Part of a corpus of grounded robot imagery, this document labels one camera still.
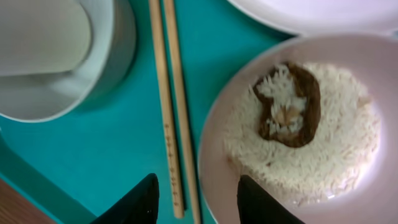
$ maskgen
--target plate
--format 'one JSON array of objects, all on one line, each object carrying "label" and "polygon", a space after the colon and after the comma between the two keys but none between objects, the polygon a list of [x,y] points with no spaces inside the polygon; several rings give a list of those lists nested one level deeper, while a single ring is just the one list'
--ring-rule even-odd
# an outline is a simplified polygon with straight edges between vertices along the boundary
[{"label": "plate", "polygon": [[253,19],[291,34],[398,29],[396,0],[228,0]]},{"label": "plate", "polygon": [[349,194],[325,203],[287,208],[311,223],[395,223],[398,220],[398,41],[374,34],[333,34],[296,38],[264,52],[225,86],[215,101],[201,136],[198,162],[201,189],[218,223],[239,223],[238,178],[222,151],[225,117],[234,99],[254,84],[257,76],[284,61],[332,63],[352,71],[369,88],[382,117],[381,145],[362,184]]}]

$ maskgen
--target wooden chopstick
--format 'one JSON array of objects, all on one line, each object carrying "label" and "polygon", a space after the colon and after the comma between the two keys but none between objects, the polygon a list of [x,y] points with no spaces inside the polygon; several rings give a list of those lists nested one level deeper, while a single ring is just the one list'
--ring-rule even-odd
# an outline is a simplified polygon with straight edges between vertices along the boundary
[{"label": "wooden chopstick", "polygon": [[177,99],[178,123],[180,124],[180,135],[182,139],[183,158],[185,171],[187,173],[188,187],[191,198],[193,220],[196,224],[201,223],[200,207],[198,199],[197,180],[195,172],[195,161],[192,155],[192,144],[190,127],[188,121],[187,105],[185,101],[185,90],[182,75],[180,47],[178,44],[177,22],[175,18],[174,0],[163,0],[167,26],[167,36],[172,62],[174,90]]},{"label": "wooden chopstick", "polygon": [[154,40],[157,80],[159,83],[160,103],[162,105],[162,117],[164,135],[169,162],[170,182],[172,188],[174,216],[184,217],[183,194],[178,164],[178,151],[175,140],[173,106],[170,95],[169,77],[167,74],[167,60],[164,47],[162,11],[159,0],[149,0],[150,20],[152,23],[152,35]]}]

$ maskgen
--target black object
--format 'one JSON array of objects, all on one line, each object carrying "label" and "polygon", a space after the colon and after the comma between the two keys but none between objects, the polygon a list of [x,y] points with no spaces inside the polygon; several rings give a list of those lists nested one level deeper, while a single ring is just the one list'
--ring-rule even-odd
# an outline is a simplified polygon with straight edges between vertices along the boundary
[{"label": "black object", "polygon": [[238,208],[241,224],[304,224],[248,175],[239,181]]},{"label": "black object", "polygon": [[156,224],[159,183],[149,174],[91,224]]},{"label": "black object", "polygon": [[[159,183],[149,174],[91,224],[156,224],[158,207]],[[304,224],[248,175],[239,181],[238,208],[241,224]]]}]

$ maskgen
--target rice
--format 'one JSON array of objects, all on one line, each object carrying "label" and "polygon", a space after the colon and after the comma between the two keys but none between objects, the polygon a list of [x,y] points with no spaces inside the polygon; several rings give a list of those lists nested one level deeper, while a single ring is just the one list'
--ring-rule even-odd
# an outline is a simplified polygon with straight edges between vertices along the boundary
[{"label": "rice", "polygon": [[313,141],[293,149],[257,133],[261,102],[252,88],[226,118],[223,149],[239,174],[249,174],[285,204],[317,203],[355,189],[379,147],[381,119],[367,88],[330,64],[302,65],[318,80],[321,118]]},{"label": "rice", "polygon": [[[267,119],[269,134],[274,133],[297,133],[303,126],[303,117],[300,115],[307,104],[306,97],[296,95],[293,78],[290,76],[289,68],[286,65],[276,65],[277,71],[271,78],[267,75],[258,86],[259,92],[267,98],[273,98],[271,106],[272,119]],[[295,116],[289,116],[285,120],[284,112],[293,112]]]}]

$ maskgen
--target rim of plate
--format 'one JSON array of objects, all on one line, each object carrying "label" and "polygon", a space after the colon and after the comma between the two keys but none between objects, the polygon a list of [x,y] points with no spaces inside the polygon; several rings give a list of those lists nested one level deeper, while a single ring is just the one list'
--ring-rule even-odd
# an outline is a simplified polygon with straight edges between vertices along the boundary
[{"label": "rim of plate", "polygon": [[247,0],[227,0],[235,8],[243,12],[245,15],[251,17],[255,21],[260,22],[266,26],[273,29],[286,32],[293,35],[316,35],[324,34],[330,32],[375,32],[379,34],[391,35],[398,30],[397,24],[388,24],[383,26],[375,26],[374,24],[369,24],[365,27],[353,27],[353,26],[329,26],[325,27],[325,24],[320,24],[315,21],[298,21],[289,15],[283,15],[283,13],[277,12],[271,7],[262,7],[261,13],[253,10],[255,7],[252,1]]},{"label": "rim of plate", "polygon": [[197,169],[198,169],[198,179],[199,179],[199,188],[200,188],[200,192],[202,192],[203,198],[205,199],[205,205],[207,207],[207,209],[209,210],[211,216],[213,217],[214,221],[216,223],[219,223],[218,220],[215,217],[215,214],[213,213],[213,211],[210,208],[210,205],[208,203],[208,199],[206,196],[206,192],[203,189],[202,186],[202,176],[201,176],[201,161],[203,160],[203,133],[205,132],[205,130],[207,129],[207,127],[209,126],[209,120],[210,118],[213,116],[216,108],[218,107],[220,100],[222,98],[225,98],[225,95],[227,95],[227,93],[229,92],[229,86],[231,86],[232,83],[236,82],[237,80],[239,80],[240,78],[242,78],[242,74],[243,71],[247,70],[249,67],[251,67],[253,64],[256,64],[257,62],[261,61],[264,57],[268,56],[268,55],[272,55],[278,51],[281,51],[282,49],[285,49],[289,46],[295,45],[297,43],[303,42],[303,41],[308,41],[310,39],[318,39],[318,38],[322,38],[322,37],[333,37],[333,36],[340,36],[340,35],[345,35],[345,36],[351,36],[351,35],[363,35],[363,36],[369,36],[369,37],[377,37],[377,38],[382,38],[382,39],[386,39],[386,40],[391,40],[394,42],[398,43],[398,39],[395,39],[393,37],[386,37],[385,35],[380,35],[380,34],[375,34],[373,32],[363,32],[363,31],[359,31],[359,32],[333,32],[333,33],[322,33],[322,34],[316,34],[316,35],[312,35],[310,37],[294,37],[291,38],[289,40],[286,40],[284,42],[282,42],[281,44],[277,44],[265,51],[263,51],[262,53],[260,53],[259,55],[255,56],[252,60],[250,60],[248,63],[246,63],[243,67],[241,67],[232,78],[230,78],[228,80],[228,82],[224,85],[224,87],[221,89],[221,91],[218,93],[216,99],[214,100],[213,104],[211,105],[211,108],[209,109],[209,112],[206,116],[206,120],[205,123],[203,125],[203,129],[202,132],[200,134],[200,143],[199,143],[199,151],[198,151],[198,160],[197,160]]}]

